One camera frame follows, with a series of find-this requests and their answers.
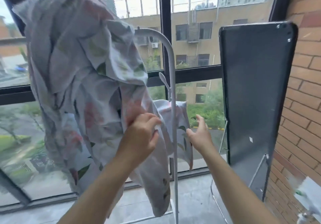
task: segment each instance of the white clothes drying rack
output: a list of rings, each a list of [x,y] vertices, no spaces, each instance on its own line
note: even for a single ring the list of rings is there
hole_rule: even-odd
[[[169,60],[169,68],[170,68],[170,85],[169,86],[166,82],[165,76],[160,72],[159,78],[165,84],[168,90],[168,98],[171,102],[172,107],[172,136],[173,136],[173,146],[174,146],[174,200],[170,200],[171,204],[171,211],[166,212],[164,215],[174,214],[175,224],[179,223],[179,211],[178,211],[178,178],[177,178],[177,122],[176,122],[176,92],[175,92],[175,60],[174,60],[174,51],[171,43],[169,40],[163,35],[162,33],[150,29],[150,28],[137,28],[135,29],[135,36],[144,36],[144,37],[155,37],[158,38],[163,45],[165,46],[167,53],[168,53],[168,60]],[[26,37],[20,38],[10,38],[10,39],[0,39],[0,46],[10,46],[10,45],[22,45],[26,43]],[[133,221],[123,222],[121,224],[132,224],[137,223],[140,221],[145,221],[149,219],[156,218],[155,216],[145,217]]]

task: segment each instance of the metal frame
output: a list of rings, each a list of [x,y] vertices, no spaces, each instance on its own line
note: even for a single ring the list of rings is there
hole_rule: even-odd
[[[4,1],[7,7],[9,8],[10,13],[13,16],[14,22],[18,26],[21,34],[24,35],[25,24],[22,22],[20,18],[18,18],[16,14],[14,14],[11,11],[11,8],[13,7],[13,5],[20,3],[23,0],[4,0]],[[284,19],[289,2],[290,0],[275,0],[273,3],[269,21]],[[172,5],[172,11],[174,11],[173,2],[171,3],[171,0],[159,0],[159,7],[160,7],[159,13],[160,13],[162,33],[169,40],[170,43],[171,43],[171,35],[172,35],[171,5]],[[11,40],[11,42],[16,42],[16,45],[18,45],[18,44],[21,44],[23,40],[24,38],[18,38],[18,39],[14,39],[14,41]],[[7,41],[0,40],[0,46],[6,45],[6,42]],[[166,81],[169,82],[169,60],[168,60],[168,53],[166,49],[164,49],[164,47],[163,47],[163,63],[164,63],[164,70],[160,72],[164,74]],[[148,77],[149,77],[149,80],[147,82],[148,87],[163,85],[163,83],[161,82],[158,76],[158,73],[159,71],[148,72]],[[187,83],[187,82],[195,82],[195,81],[211,80],[211,79],[219,79],[219,78],[222,78],[221,65],[197,67],[197,68],[182,69],[182,70],[176,71],[176,83]],[[168,91],[166,88],[165,88],[165,94],[166,94],[166,98],[168,99]],[[0,88],[0,106],[15,104],[15,103],[25,103],[30,101],[35,101],[35,98],[31,92],[30,85]],[[172,176],[171,180],[173,180],[173,172],[172,172],[173,165],[174,165],[173,160],[170,160],[170,169],[171,169],[171,176]],[[192,171],[179,172],[177,174],[177,179],[198,176],[206,173],[209,173],[209,170],[207,167],[195,169]],[[77,199],[77,196],[75,193],[69,193],[69,194],[63,194],[58,196],[50,196],[48,198],[43,198],[40,200],[31,200],[27,196],[27,194],[25,194],[21,188],[15,185],[11,181],[11,179],[8,178],[8,176],[2,171],[0,172],[0,182],[7,189],[11,189],[10,192],[15,192],[14,196],[21,201],[21,203],[18,203],[18,204],[1,206],[0,213],[7,213],[7,212],[13,212],[17,210],[25,210],[29,208],[42,207],[42,206],[47,206],[55,203],[74,201]],[[125,184],[125,189],[131,189],[135,187],[139,187],[139,186],[133,182],[129,182]]]

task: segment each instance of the hand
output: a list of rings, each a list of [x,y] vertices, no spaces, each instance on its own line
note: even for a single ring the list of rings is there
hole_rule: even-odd
[[[211,134],[208,131],[208,127],[204,121],[204,118],[200,115],[196,115],[198,121],[198,128],[194,133],[191,129],[186,130],[186,134],[191,141],[194,148],[203,155],[208,149],[214,147]]]
[[[138,167],[155,149],[159,134],[154,129],[161,123],[152,113],[139,115],[125,131],[116,157],[127,159],[133,169]]]

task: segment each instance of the outdoor air conditioner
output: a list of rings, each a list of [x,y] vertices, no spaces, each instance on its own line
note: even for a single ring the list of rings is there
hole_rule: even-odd
[[[152,48],[158,48],[158,43],[152,43],[152,44],[151,44],[151,47],[152,47]]]

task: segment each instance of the grass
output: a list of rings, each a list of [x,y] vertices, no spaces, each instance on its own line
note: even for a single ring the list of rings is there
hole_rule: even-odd
[[[28,143],[31,141],[31,136],[27,135],[17,135],[17,138],[22,143]],[[14,137],[10,135],[0,135],[0,152],[6,149],[17,147],[18,145],[19,143],[15,141]]]

